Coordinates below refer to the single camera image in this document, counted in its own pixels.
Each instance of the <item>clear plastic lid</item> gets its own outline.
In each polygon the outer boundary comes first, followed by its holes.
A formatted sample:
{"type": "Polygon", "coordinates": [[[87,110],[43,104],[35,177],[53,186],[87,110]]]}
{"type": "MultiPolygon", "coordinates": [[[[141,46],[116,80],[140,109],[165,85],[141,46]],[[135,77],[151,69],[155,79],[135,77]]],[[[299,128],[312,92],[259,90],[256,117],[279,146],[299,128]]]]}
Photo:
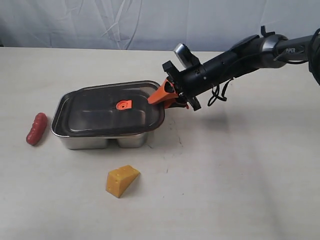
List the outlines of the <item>clear plastic lid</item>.
{"type": "Polygon", "coordinates": [[[165,118],[163,104],[148,97],[159,87],[136,81],[86,87],[74,93],[66,107],[63,130],[71,137],[133,135],[158,128],[165,118]]]}

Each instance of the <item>white table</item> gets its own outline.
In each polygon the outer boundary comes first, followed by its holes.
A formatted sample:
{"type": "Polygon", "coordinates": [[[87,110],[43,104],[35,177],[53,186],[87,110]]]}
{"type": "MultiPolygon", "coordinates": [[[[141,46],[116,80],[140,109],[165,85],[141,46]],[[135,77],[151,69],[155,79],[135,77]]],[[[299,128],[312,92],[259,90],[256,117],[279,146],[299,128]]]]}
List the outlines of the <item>white table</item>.
{"type": "MultiPolygon", "coordinates": [[[[218,53],[195,53],[201,62],[218,53]]],[[[320,86],[306,64],[236,79],[227,102],[166,111],[141,148],[69,150],[25,142],[82,87],[162,83],[173,52],[0,48],[0,239],[318,240],[320,86]],[[141,175],[117,199],[108,171],[141,175]]]]}

